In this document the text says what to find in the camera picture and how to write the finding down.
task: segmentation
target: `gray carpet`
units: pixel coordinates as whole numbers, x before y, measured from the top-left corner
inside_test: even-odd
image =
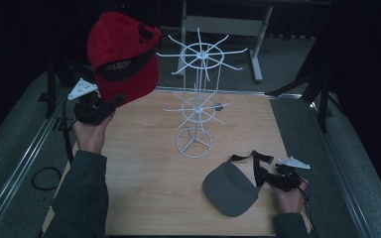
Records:
[[[226,58],[224,62],[241,66],[243,70],[223,68],[219,89],[263,92],[287,84],[295,78],[313,43],[314,40],[305,39],[266,39],[259,57],[264,75],[262,83],[253,80],[247,53]],[[253,39],[237,38],[225,43],[223,49],[235,51],[252,45]],[[159,52],[176,54],[178,47],[165,39]],[[183,79],[171,74],[177,70],[177,62],[177,59],[159,58],[159,86],[183,86]],[[193,77],[191,71],[187,73],[190,84]],[[302,93],[305,87],[302,85],[289,93]],[[11,202],[0,216],[0,237],[24,238],[40,234],[55,192],[33,188],[32,175],[45,167],[62,171],[67,162],[63,134],[58,130],[61,109],[53,120],[44,119],[46,104],[37,102],[44,91],[45,75],[31,84],[0,127],[0,190],[21,158],[37,153],[31,158],[31,166],[21,185],[16,187],[15,195],[8,197]],[[66,91],[58,86],[58,93],[65,95]],[[67,105],[68,117],[71,117],[73,103]],[[289,156],[312,166],[309,171],[299,172],[312,186],[312,218],[319,236],[381,237],[381,184],[347,119],[330,104],[332,117],[326,119],[329,132],[324,135],[315,120],[315,113],[302,99],[282,97],[271,99],[271,104]],[[49,126],[48,130],[41,130],[43,125]],[[40,151],[28,152],[38,132],[42,132],[44,144]],[[348,187],[345,182],[340,182],[339,166],[343,171],[342,180],[348,181]],[[37,181],[43,186],[58,182],[52,172],[43,174]],[[352,194],[358,209],[347,205]],[[358,223],[353,219],[359,211],[365,222]]]

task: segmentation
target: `sleeve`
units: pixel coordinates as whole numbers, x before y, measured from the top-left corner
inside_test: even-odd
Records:
[[[300,213],[285,213],[274,218],[278,238],[309,238],[305,221]]]
[[[44,237],[104,237],[108,209],[107,158],[77,151],[52,209]]]

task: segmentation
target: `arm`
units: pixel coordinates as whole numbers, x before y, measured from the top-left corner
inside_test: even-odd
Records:
[[[305,190],[307,184],[302,182],[300,189]],[[284,192],[272,186],[281,215],[274,218],[274,228],[278,238],[309,238],[305,221],[302,217],[302,208],[305,203],[304,195],[298,190],[293,189]]]
[[[112,118],[113,115],[98,126],[80,122],[73,125],[79,150],[55,198],[55,217],[44,237],[104,237],[107,159],[100,153]]]

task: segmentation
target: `black strap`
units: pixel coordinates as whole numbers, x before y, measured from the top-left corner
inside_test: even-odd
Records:
[[[260,187],[265,182],[264,177],[263,177],[263,172],[261,171],[262,167],[261,167],[260,161],[263,161],[263,162],[271,165],[272,161],[274,160],[274,157],[259,154],[258,152],[256,152],[254,150],[254,151],[252,151],[252,153],[248,157],[240,157],[240,156],[232,155],[230,159],[231,159],[231,161],[242,161],[242,160],[247,159],[249,157],[253,157],[253,174],[255,176],[256,186]]]

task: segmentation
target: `cable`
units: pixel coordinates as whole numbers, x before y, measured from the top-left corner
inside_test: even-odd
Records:
[[[69,137],[69,129],[70,127],[66,124],[66,101],[67,98],[63,101],[63,108],[62,108],[62,129],[63,129],[63,137],[64,137],[64,147],[67,154],[67,159],[69,160],[69,164],[72,165],[73,162],[73,152],[72,152],[72,145],[70,144],[70,137]]]
[[[312,220],[312,213],[311,213],[311,200],[310,200],[310,196],[311,196],[311,186],[309,185],[309,183],[307,181],[305,181],[304,179],[302,178],[299,178],[299,182],[296,182],[293,180],[293,178],[287,173],[286,170],[284,170],[284,175],[297,187],[297,189],[302,193],[303,197],[305,198],[305,209],[306,209],[306,215],[308,217],[308,221],[309,221],[309,224],[311,226],[311,229],[312,229],[312,232],[314,234],[315,237],[319,238],[319,235],[318,235],[318,232],[314,226],[314,222]],[[306,194],[305,191],[303,191],[301,188],[300,188],[300,181],[301,182],[304,182],[307,186],[307,191],[309,192],[309,194]]]
[[[169,36],[174,37],[174,36],[179,35],[181,33],[182,33],[182,29],[178,29],[178,30],[176,30],[175,32],[173,32],[171,34],[163,34],[163,37],[160,39],[160,41],[169,39]]]
[[[58,169],[54,168],[54,167],[45,167],[45,168],[42,168],[41,170],[35,172],[33,174],[33,177],[31,179],[31,183],[32,183],[32,186],[35,187],[36,189],[38,190],[54,190],[56,188],[58,188],[58,184],[55,185],[55,186],[50,186],[50,187],[42,187],[42,186],[38,186],[36,184],[36,177],[43,171],[47,171],[47,170],[51,170],[51,171],[54,171],[57,173],[58,177],[59,177],[59,182],[58,184],[61,182],[61,179],[62,179],[62,174],[60,171],[58,171]]]

